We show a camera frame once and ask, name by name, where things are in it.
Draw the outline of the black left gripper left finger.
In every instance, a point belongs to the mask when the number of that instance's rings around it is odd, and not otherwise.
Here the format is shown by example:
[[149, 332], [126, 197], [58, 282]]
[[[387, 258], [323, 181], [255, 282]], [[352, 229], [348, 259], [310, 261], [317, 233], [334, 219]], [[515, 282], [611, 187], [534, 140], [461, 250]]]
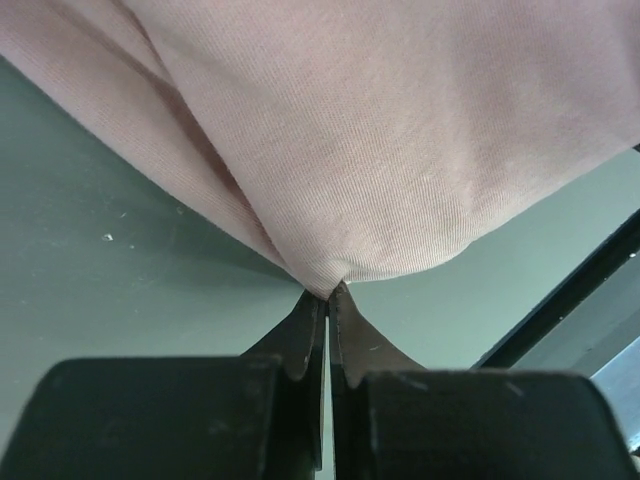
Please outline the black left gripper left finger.
[[325, 309], [304, 293], [238, 356], [76, 358], [26, 403], [5, 479], [311, 479]]

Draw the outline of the pink printed t-shirt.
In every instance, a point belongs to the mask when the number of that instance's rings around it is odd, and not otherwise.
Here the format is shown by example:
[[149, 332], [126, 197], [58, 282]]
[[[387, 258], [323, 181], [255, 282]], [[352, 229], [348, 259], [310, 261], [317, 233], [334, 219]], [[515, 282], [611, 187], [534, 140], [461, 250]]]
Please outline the pink printed t-shirt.
[[635, 1], [5, 1], [1, 53], [320, 296], [440, 265], [639, 142]]

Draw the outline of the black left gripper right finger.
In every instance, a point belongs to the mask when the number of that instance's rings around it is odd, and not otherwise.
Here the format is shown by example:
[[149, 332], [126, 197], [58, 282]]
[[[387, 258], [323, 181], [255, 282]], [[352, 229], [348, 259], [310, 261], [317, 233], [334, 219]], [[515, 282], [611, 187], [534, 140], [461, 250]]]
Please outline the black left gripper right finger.
[[328, 301], [339, 479], [634, 479], [613, 411], [568, 372], [428, 370]]

